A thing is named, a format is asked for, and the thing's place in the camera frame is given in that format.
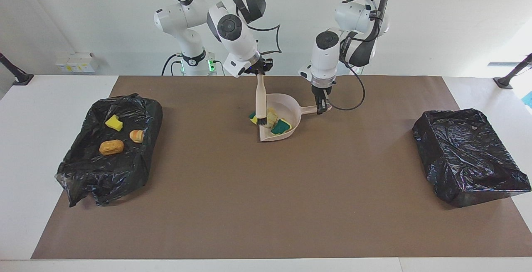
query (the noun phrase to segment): brush handle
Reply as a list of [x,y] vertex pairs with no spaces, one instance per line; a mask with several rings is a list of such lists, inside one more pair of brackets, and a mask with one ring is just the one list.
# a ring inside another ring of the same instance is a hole
[[258,119],[266,118],[266,87],[264,75],[257,75],[257,93],[255,95],[255,114]]

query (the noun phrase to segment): blue object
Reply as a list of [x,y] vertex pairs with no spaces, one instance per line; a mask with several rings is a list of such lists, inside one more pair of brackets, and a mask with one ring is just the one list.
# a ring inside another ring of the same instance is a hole
[[532,108],[532,92],[527,94],[522,100],[528,107]]

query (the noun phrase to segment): bread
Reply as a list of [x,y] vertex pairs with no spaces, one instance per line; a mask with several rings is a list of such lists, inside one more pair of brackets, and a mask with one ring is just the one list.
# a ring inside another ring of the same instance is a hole
[[135,143],[142,143],[144,141],[144,131],[143,130],[133,130],[129,133],[129,138]]
[[99,149],[102,155],[114,155],[124,151],[124,143],[121,140],[102,142]]

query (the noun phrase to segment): green light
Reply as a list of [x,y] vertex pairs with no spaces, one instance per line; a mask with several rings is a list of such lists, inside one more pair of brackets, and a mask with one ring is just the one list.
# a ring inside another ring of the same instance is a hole
[[209,70],[210,71],[214,71],[216,69],[214,67],[214,62],[212,62],[212,60],[207,60],[207,62],[209,63]]

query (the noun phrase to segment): green sponge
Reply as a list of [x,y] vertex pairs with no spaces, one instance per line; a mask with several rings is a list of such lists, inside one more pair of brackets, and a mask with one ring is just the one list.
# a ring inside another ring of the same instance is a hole
[[286,132],[290,130],[292,130],[291,124],[289,124],[284,119],[279,119],[279,121],[277,121],[277,124],[272,128],[271,132],[274,135],[281,135],[281,134],[285,134]]

